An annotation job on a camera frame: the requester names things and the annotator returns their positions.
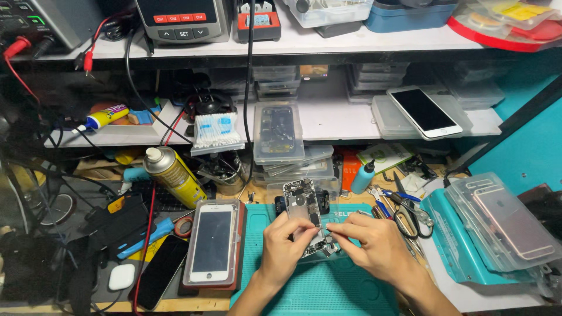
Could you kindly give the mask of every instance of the hand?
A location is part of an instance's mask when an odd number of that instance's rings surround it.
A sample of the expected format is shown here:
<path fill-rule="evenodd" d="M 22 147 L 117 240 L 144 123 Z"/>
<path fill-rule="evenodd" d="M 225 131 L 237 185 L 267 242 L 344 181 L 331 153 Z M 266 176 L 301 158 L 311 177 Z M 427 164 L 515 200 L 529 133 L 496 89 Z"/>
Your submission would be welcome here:
<path fill-rule="evenodd" d="M 289 235 L 296 230 L 304 230 L 299 239 L 290 241 Z M 297 261 L 318 233 L 318 228 L 304 218 L 289 219 L 287 212 L 281 213 L 264 229 L 264 250 L 261 266 L 255 276 L 264 286 L 280 290 L 297 266 Z"/>
<path fill-rule="evenodd" d="M 356 265 L 399 291 L 405 290 L 413 279 L 404 276 L 421 272 L 394 221 L 352 213 L 343 224 L 328 223 L 326 228 Z M 361 247 L 348 237 L 359 240 Z"/>

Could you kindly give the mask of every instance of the tape roll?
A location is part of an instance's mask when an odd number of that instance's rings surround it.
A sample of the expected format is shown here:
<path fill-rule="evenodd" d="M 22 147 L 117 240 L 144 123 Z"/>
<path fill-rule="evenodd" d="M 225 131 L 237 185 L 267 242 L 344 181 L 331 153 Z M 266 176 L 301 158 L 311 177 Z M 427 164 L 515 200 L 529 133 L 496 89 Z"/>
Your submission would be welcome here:
<path fill-rule="evenodd" d="M 181 232 L 181 228 L 185 223 L 191 223 L 191 227 L 189 228 L 188 231 L 186 231 L 185 233 Z M 175 223 L 174 226 L 174 233 L 176 234 L 176 236 L 181 237 L 181 238 L 186 238 L 189 237 L 189 235 L 191 235 L 191 230 L 193 229 L 193 218 L 186 216 L 180 220 L 178 220 Z"/>

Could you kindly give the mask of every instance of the blue bottle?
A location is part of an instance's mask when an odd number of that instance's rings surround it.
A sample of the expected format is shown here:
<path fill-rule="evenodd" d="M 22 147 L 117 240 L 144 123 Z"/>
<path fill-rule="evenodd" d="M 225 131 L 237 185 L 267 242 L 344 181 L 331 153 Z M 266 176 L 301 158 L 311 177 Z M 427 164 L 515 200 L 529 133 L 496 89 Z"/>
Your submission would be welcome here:
<path fill-rule="evenodd" d="M 355 174 L 355 179 L 351 183 L 351 192 L 361 194 L 365 192 L 372 178 L 375 176 L 375 160 L 368 162 Z"/>

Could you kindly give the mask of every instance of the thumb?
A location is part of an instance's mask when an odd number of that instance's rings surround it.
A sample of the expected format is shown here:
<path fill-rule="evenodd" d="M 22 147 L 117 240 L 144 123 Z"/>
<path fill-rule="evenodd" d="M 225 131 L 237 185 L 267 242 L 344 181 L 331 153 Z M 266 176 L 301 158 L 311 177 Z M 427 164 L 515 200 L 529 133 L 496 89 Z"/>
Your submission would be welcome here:
<path fill-rule="evenodd" d="M 316 236 L 316 234 L 318 234 L 318 231 L 320 231 L 318 228 L 307 229 L 304 233 L 302 233 L 301 238 L 294 242 L 293 247 L 296 247 L 300 253 L 303 253 L 310 244 L 310 241 L 314 238 L 314 236 Z"/>

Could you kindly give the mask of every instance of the rubber mat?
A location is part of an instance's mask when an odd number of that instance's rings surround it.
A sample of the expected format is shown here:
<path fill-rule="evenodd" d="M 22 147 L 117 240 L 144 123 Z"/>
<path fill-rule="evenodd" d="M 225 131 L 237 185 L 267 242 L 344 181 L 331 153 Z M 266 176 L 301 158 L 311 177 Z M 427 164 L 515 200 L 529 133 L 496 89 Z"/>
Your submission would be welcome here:
<path fill-rule="evenodd" d="M 261 264 L 263 230 L 275 219 L 273 204 L 249 204 L 242 267 L 242 289 Z M 337 212 L 322 216 L 323 223 L 343 222 L 349 212 L 370 212 L 367 204 L 340 204 Z M 340 259 L 299 264 L 293 276 L 264 309 L 263 315 L 398 315 L 392 286 L 373 278 L 347 255 Z"/>

